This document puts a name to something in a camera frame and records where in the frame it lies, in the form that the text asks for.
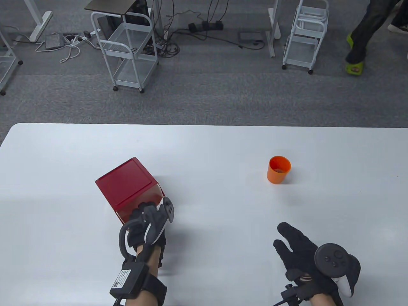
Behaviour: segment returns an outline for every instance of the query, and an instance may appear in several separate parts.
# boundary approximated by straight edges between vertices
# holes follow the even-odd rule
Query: label sticker
[[[112,288],[122,288],[124,283],[127,280],[127,277],[129,276],[131,270],[122,270],[120,271],[118,277],[115,280],[115,283],[113,284]]]

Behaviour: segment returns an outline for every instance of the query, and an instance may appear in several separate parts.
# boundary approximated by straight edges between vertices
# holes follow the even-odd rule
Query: hand
[[[147,206],[154,206],[156,207],[156,204],[154,202],[143,202],[139,205],[138,208],[133,209],[132,214],[130,215],[129,220],[137,219],[140,218],[142,219],[142,212],[145,207]],[[128,234],[128,245],[130,248],[134,248],[135,251],[138,246],[144,245],[144,234],[146,232],[148,224],[145,224],[143,222],[140,222],[140,224],[136,224],[132,226],[129,230]],[[162,266],[162,259],[163,259],[163,252],[164,252],[164,246],[166,245],[166,236],[164,235],[164,231],[159,237],[159,239],[155,243],[156,246],[159,246],[161,250],[160,254],[160,261],[159,261],[159,267]]]
[[[317,245],[309,240],[301,231],[282,222],[278,225],[278,232],[289,242],[289,251],[286,244],[281,240],[275,240],[273,246],[285,265],[287,270],[299,269],[302,272],[309,274],[312,280],[321,289],[320,293],[331,295],[337,305],[342,305],[339,297],[339,291],[335,282],[330,278],[320,273],[315,265],[315,252]],[[301,280],[295,280],[298,286],[304,284]]]

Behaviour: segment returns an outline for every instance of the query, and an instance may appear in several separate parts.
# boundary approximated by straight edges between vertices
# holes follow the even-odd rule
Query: power strip
[[[91,40],[95,36],[95,31],[87,32],[84,31],[84,36],[78,37],[74,42],[73,46],[77,46],[82,43],[83,40]]]

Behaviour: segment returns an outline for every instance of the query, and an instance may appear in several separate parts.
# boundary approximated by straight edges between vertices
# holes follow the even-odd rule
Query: green slipper
[[[363,73],[364,62],[358,64],[346,64],[346,72],[351,75],[361,75]]]
[[[353,49],[354,41],[351,39],[351,34],[347,36],[347,42],[350,45],[350,49]]]

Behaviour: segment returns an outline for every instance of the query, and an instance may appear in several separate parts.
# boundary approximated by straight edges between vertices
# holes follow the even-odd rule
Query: white desk frame
[[[273,8],[268,9],[269,21],[271,23],[271,31],[266,31],[266,39],[269,49],[270,57],[275,57],[275,49],[273,48],[273,41],[281,38],[278,18],[280,15],[280,0],[275,0]]]
[[[40,35],[42,34],[42,32],[44,31],[48,22],[50,21],[53,12],[46,11],[44,15],[41,16],[40,11],[38,10],[38,7],[35,4],[34,0],[24,0],[24,2],[31,13],[31,16],[33,16],[35,23],[37,24],[36,27],[34,28],[34,31],[30,35],[30,42],[36,42]]]

